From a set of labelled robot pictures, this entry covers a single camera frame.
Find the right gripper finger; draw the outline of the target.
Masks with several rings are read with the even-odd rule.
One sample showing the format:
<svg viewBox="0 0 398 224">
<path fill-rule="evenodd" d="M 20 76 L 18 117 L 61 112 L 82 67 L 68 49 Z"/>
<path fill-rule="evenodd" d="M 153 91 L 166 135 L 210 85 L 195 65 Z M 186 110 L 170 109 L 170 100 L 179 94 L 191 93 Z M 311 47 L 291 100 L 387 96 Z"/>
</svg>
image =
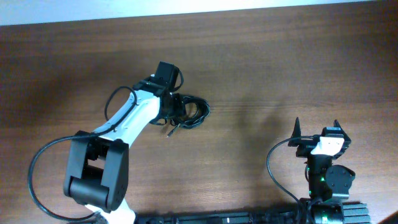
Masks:
<svg viewBox="0 0 398 224">
<path fill-rule="evenodd" d="M 294 129 L 291 135 L 292 140 L 288 142 L 289 147 L 297 147 L 300 142 L 300 138 L 302 137 L 301 135 L 301 128 L 300 128 L 300 121 L 299 117 L 296 117 L 295 119 L 295 124 L 294 124 Z"/>
<path fill-rule="evenodd" d="M 334 120 L 333 127 L 338 129 L 339 133 L 343 135 L 343 138 L 345 140 L 345 144 L 351 144 L 351 138 L 343 130 L 343 128 L 341 127 L 341 125 L 340 125 L 340 123 L 338 122 L 337 119 Z"/>
</svg>

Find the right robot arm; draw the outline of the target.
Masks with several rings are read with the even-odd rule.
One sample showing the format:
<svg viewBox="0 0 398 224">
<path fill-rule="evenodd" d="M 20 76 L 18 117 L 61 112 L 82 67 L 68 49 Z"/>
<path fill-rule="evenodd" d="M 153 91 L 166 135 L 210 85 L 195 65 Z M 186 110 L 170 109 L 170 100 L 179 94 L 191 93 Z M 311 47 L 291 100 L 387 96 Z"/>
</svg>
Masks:
<svg viewBox="0 0 398 224">
<path fill-rule="evenodd" d="M 321 134 L 305 137 L 300 121 L 295 120 L 289 147 L 296 147 L 296 156 L 306 158 L 305 176 L 309 198 L 300 199 L 299 223 L 343 223 L 342 202 L 349 198 L 355 172 L 333 161 L 342 156 L 351 139 L 339 122 L 325 127 Z"/>
</svg>

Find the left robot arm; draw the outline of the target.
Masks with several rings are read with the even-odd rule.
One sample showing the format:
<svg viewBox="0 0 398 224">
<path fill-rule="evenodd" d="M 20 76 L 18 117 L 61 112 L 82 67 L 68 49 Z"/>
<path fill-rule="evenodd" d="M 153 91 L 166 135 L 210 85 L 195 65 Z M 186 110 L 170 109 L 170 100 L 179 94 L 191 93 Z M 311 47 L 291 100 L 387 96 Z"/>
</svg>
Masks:
<svg viewBox="0 0 398 224">
<path fill-rule="evenodd" d="M 178 87 L 170 82 L 140 81 L 129 89 L 122 107 L 92 133 L 71 140 L 63 192 L 108 223 L 133 223 L 125 194 L 129 149 L 149 124 L 184 113 Z"/>
</svg>

